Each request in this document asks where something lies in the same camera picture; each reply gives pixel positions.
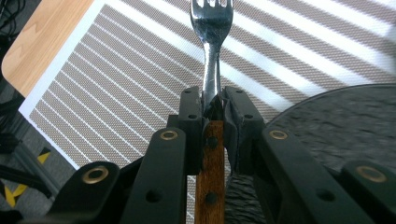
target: fork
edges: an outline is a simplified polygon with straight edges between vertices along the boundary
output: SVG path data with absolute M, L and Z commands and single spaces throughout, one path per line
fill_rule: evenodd
M 219 113 L 214 110 L 219 110 L 218 107 L 222 108 L 219 53 L 233 23 L 233 0 L 227 0 L 226 6 L 220 3 L 221 0 L 215 0 L 213 7 L 210 6 L 209 0 L 204 0 L 202 7 L 197 1 L 191 0 L 191 24 L 204 45 L 202 105 L 204 117 L 209 118 L 212 114 Z

